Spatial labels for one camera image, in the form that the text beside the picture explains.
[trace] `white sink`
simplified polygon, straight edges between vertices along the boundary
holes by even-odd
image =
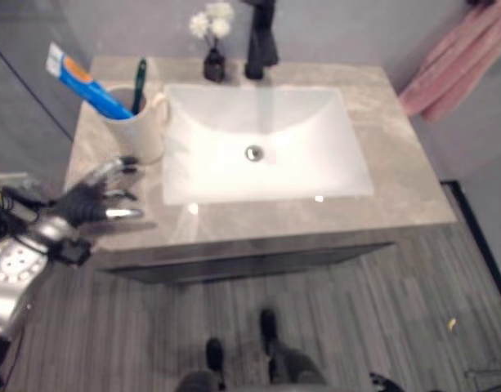
[[[338,89],[169,84],[166,93],[165,204],[374,192]]]

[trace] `leg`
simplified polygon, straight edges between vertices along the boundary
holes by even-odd
[[[176,392],[215,392],[217,379],[209,371],[198,370],[188,373],[177,386]]]
[[[326,384],[320,370],[308,355],[290,349],[280,341],[273,310],[261,312],[261,334],[270,360],[268,372],[272,384]]]
[[[209,339],[205,347],[208,370],[188,373],[176,392],[218,392],[225,390],[223,378],[223,347],[218,339]]]

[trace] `black faucet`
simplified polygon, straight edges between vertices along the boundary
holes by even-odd
[[[244,74],[248,79],[260,80],[264,77],[263,69],[279,62],[272,34],[275,0],[243,0],[254,6],[248,60]]]

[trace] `pink towel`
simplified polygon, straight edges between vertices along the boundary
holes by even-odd
[[[426,57],[400,94],[409,116],[436,121],[457,108],[501,56],[501,0],[477,6]]]

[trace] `toothbrush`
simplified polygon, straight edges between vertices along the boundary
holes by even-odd
[[[141,59],[137,65],[136,90],[134,91],[134,103],[132,104],[132,112],[134,115],[139,113],[139,105],[141,103],[141,97],[143,96],[143,87],[145,86],[145,75],[146,60]]]

